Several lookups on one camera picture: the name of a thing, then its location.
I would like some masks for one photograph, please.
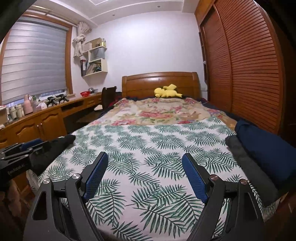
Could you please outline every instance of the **wooden sliding door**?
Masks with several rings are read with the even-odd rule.
[[[216,0],[204,31],[210,102],[277,133],[283,73],[269,18],[253,0]]]
[[[231,110],[231,65],[225,32],[217,11],[212,7],[204,20],[209,70],[210,101],[215,106]]]

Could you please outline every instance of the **dark gray garment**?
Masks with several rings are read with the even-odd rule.
[[[279,198],[279,191],[257,163],[248,156],[236,135],[225,139],[234,159],[241,166],[247,178],[255,186],[264,206],[269,206]]]

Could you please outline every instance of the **gray roller blind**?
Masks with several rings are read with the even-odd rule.
[[[67,28],[21,17],[11,28],[4,52],[2,103],[66,89],[65,43]]]

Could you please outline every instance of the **floral blanket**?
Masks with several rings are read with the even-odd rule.
[[[237,123],[223,111],[204,107],[192,98],[150,98],[141,101],[124,98],[115,104],[114,109],[94,121],[92,125],[186,124],[210,116],[217,117],[232,130]]]
[[[37,177],[27,177],[33,190],[42,180],[60,181],[81,173],[101,151],[109,156],[102,182],[87,208],[101,232],[111,239],[138,241],[186,240],[197,222],[203,204],[186,178],[181,158],[191,153],[199,165],[223,180],[246,178],[225,145],[232,135],[215,117],[175,125],[88,125],[76,132],[68,147]],[[271,216],[278,203],[263,207],[252,186],[263,218]],[[224,201],[214,236],[226,218]]]

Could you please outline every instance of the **red plastic bowl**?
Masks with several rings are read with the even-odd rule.
[[[88,97],[91,94],[91,92],[90,91],[84,91],[84,92],[81,92],[80,94],[82,95],[82,97]]]

